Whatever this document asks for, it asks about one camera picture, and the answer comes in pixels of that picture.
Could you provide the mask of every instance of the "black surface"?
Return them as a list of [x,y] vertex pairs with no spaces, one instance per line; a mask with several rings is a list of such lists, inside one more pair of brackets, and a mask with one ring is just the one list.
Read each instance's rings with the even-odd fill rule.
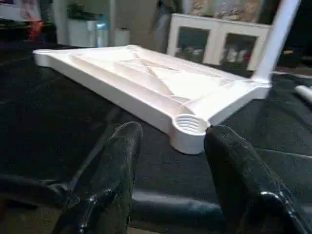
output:
[[248,141],[231,128],[217,125],[207,130],[204,145],[232,232],[312,233],[311,219],[297,198]]
[[[20,57],[18,47],[24,48]],[[176,152],[159,130],[52,69],[37,67],[31,51],[40,47],[47,45],[11,44],[14,59],[1,60],[0,170],[14,171],[6,175],[5,183],[15,184],[15,176],[24,175],[27,179],[22,184],[28,188],[26,193],[34,191],[34,200],[40,197],[45,205],[61,206],[75,171],[100,133],[138,121],[144,141],[137,167],[132,224],[224,229],[203,154]],[[252,101],[224,124],[251,142],[312,215],[312,110],[293,92],[300,83],[312,85],[308,79],[274,76],[274,87],[266,100]],[[38,134],[29,139],[28,131]],[[6,192],[16,193],[19,188]]]

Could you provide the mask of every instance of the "white tube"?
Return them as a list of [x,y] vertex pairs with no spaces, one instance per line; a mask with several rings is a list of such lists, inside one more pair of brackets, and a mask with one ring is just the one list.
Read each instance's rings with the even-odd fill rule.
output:
[[116,0],[110,0],[108,46],[115,46],[115,33],[116,33]]
[[58,44],[68,45],[67,1],[53,0],[54,23],[57,28]]
[[258,69],[252,77],[255,82],[271,83],[272,71],[284,47],[300,2],[301,0],[282,0],[280,3]]
[[310,88],[300,85],[295,87],[295,90],[304,100],[312,104],[312,90]]

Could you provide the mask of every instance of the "white plastic tray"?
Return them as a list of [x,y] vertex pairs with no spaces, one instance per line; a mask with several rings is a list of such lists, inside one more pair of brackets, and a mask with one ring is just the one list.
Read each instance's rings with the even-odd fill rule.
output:
[[36,50],[51,67],[168,134],[182,153],[203,151],[205,130],[253,99],[261,84],[138,46]]

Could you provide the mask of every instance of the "white plastic frame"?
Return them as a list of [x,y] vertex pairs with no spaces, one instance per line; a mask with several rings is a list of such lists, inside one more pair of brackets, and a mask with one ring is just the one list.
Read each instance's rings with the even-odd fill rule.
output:
[[[182,153],[199,154],[203,151],[205,129],[210,123],[219,124],[251,100],[266,97],[271,87],[271,72],[299,3],[300,0],[282,2],[274,29],[264,47],[260,70],[251,79],[138,46],[36,50],[35,60],[39,66],[63,73],[167,133],[171,145]],[[132,56],[130,60],[137,62],[137,59],[142,59],[154,65],[142,66],[141,63],[138,67],[128,62],[127,54]],[[188,92],[191,92],[196,95],[198,91],[191,85],[199,76],[201,81],[197,82],[197,87],[203,94],[185,102],[177,96],[172,97],[171,93],[175,94],[173,89],[181,88],[182,78],[188,82],[184,84],[184,94],[189,96]],[[210,89],[217,83],[216,89],[212,88],[213,91],[207,93],[202,89],[206,87],[203,83],[207,82]]]

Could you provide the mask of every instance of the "black table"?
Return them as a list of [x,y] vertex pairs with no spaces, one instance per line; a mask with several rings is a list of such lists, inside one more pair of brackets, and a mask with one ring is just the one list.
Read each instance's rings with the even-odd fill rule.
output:
[[[205,156],[178,153],[156,128],[62,74],[36,66],[32,50],[49,47],[65,48],[0,47],[0,193],[62,207],[98,139],[137,121],[144,143],[132,226],[170,233],[224,230]],[[312,109],[293,92],[298,84],[312,85],[312,80],[274,76],[266,100],[252,101],[224,124],[251,142],[312,216]]]

